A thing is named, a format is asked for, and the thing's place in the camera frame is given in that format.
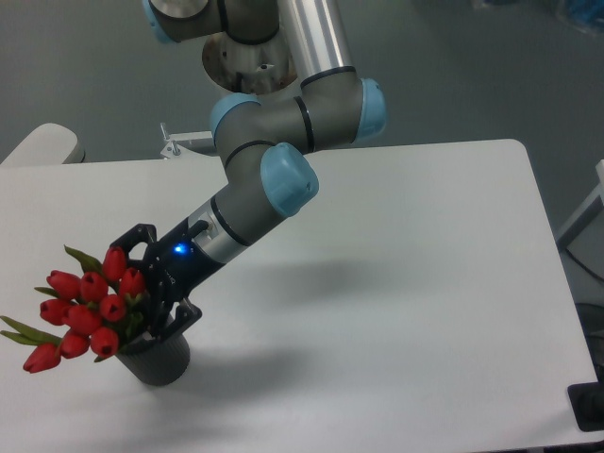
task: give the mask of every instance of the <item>green leaf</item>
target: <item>green leaf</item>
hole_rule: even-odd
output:
[[[55,297],[56,299],[60,299],[59,293],[57,293],[52,288],[46,288],[44,286],[37,286],[34,288],[38,293],[50,295],[51,297]]]
[[[59,346],[60,344],[60,338],[56,337],[55,335],[51,335],[50,333],[42,332],[36,328],[26,326],[25,324],[15,321],[14,319],[10,319],[8,316],[0,316],[0,319],[17,330],[23,336],[27,337],[29,340],[38,342],[39,344],[52,343],[55,346]]]
[[[145,297],[146,297],[145,293],[137,294],[135,298],[132,298],[132,296],[130,294],[126,294],[124,296],[124,300],[126,302],[126,305],[128,305],[128,308],[132,309],[132,308],[134,308],[134,306],[136,306],[136,304],[141,302]]]
[[[101,264],[101,261],[97,260],[95,257],[87,255],[84,252],[80,252],[79,250],[68,247],[67,245],[64,245],[64,247],[65,252],[67,252],[69,256],[78,260],[80,266],[82,266],[82,271],[97,272],[98,274],[103,275],[103,264]]]
[[[139,327],[144,321],[144,316],[140,311],[135,311],[130,314],[129,318],[128,325],[124,331],[127,343],[130,343],[130,341],[139,333]]]
[[[22,335],[21,333],[0,330],[0,335],[4,335],[5,337],[10,338],[13,342],[17,342],[18,344],[25,344],[27,346],[37,346],[40,344],[33,340],[29,340],[25,335]]]

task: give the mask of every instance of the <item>metal tube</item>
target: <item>metal tube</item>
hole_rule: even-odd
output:
[[[278,0],[278,6],[301,82],[353,66],[336,0]]]
[[[189,18],[172,17],[160,12],[156,7],[156,4],[159,5],[159,0],[143,1],[149,7],[148,14],[152,14],[152,26],[154,28],[158,26],[161,32],[172,41],[183,42],[223,31],[223,19],[216,0],[209,1],[200,13]]]
[[[189,19],[208,5],[208,0],[149,0],[159,12],[175,19]]]
[[[247,248],[235,241],[220,224],[216,212],[211,206],[211,200],[208,200],[189,216],[189,227],[200,220],[208,222],[210,226],[195,236],[193,240],[212,260],[227,264]]]
[[[277,0],[224,0],[227,35],[245,45],[270,41],[279,30]]]

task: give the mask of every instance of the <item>black cable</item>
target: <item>black cable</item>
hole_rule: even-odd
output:
[[[580,267],[581,269],[583,269],[587,274],[589,274],[589,276],[593,279],[595,279],[597,282],[599,282],[600,284],[604,284],[604,277],[599,276],[598,274],[596,274],[594,271],[592,271],[589,267],[587,267],[585,264],[583,264],[575,255],[573,255],[573,252],[571,252],[568,248],[566,248],[564,250],[564,252],[566,253],[566,255],[568,255],[568,258],[570,258],[572,261],[575,262],[575,264]]]

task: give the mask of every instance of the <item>gray pot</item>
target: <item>gray pot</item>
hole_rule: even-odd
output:
[[[163,342],[140,337],[115,357],[141,382],[161,386],[182,376],[189,366],[191,351],[185,337],[178,334]]]

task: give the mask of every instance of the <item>white table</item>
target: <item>white table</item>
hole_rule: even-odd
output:
[[[319,196],[192,294],[166,388],[93,355],[28,375],[0,339],[0,439],[25,452],[453,453],[593,442],[596,375],[520,143],[326,151]],[[0,312],[37,327],[64,243],[102,257],[225,183],[212,158],[0,169]]]

